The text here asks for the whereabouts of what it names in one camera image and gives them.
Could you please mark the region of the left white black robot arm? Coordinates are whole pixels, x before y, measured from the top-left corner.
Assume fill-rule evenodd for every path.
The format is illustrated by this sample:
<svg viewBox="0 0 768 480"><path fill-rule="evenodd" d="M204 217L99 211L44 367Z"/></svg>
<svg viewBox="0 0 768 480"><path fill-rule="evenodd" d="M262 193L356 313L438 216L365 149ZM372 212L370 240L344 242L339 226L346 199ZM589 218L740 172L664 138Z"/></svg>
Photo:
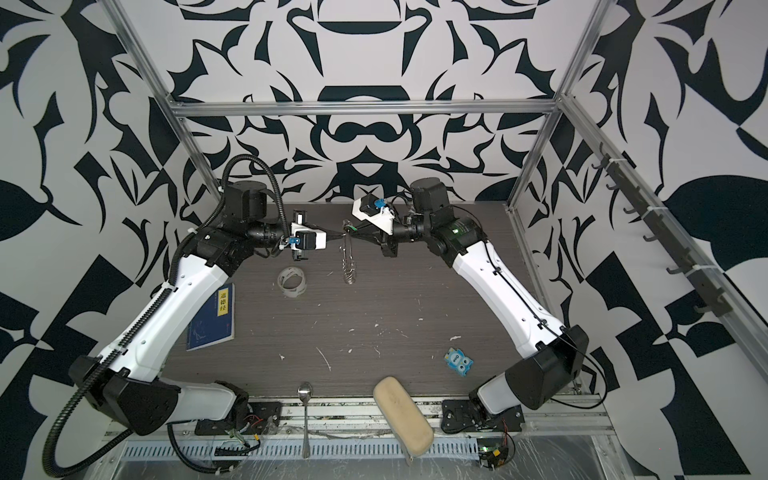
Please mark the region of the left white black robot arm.
<svg viewBox="0 0 768 480"><path fill-rule="evenodd" d="M99 355L74 361L69 375L94 409L137 435L172 423L241 417L247 401L241 389L225 382L172 381L161 371L195 315L245 260L283 250L299 256L340 238L306 223L301 211L291 221L267 220L270 195L256 181L225 186L212 217L177 249L156 298Z"/></svg>

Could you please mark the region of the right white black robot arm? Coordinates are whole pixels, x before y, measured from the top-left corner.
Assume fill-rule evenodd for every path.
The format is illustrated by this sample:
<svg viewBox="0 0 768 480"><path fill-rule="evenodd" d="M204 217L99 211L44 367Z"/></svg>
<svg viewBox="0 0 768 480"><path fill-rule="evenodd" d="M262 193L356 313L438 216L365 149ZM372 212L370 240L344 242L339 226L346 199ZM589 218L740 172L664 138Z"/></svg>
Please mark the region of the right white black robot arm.
<svg viewBox="0 0 768 480"><path fill-rule="evenodd" d="M537 409L574 381L589 344L584 330L566 326L523 286L499 257L480 221L451 204L440 180L413 182L406 202L410 209L402 216L391 202L368 193L354 201L352 214L358 222L347 230L379 245L387 257L396 257L402 243L425 243L501 322L520 359L471 393L477 409L489 416L517 406Z"/></svg>

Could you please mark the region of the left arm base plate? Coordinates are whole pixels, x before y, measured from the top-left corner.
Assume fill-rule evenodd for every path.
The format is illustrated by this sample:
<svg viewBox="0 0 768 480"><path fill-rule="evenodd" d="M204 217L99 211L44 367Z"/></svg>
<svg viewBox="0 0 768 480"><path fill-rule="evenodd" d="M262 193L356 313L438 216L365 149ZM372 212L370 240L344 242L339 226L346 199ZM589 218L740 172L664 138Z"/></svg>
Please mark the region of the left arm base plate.
<svg viewBox="0 0 768 480"><path fill-rule="evenodd" d="M194 433L197 436L217 436L236 430L243 436L269 434L279 427L281 413L282 404L278 401L240 403L223 420L198 421Z"/></svg>

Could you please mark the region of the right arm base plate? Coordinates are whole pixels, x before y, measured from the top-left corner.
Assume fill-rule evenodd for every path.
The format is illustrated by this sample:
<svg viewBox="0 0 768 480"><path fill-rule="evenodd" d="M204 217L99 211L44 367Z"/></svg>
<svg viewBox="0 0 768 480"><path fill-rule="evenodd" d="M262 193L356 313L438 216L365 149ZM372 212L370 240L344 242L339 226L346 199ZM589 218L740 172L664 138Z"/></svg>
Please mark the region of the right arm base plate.
<svg viewBox="0 0 768 480"><path fill-rule="evenodd" d="M500 414L488 413L478 402L469 399L448 399L441 402L440 429L456 435L468 432L521 432L525 422L520 406Z"/></svg>

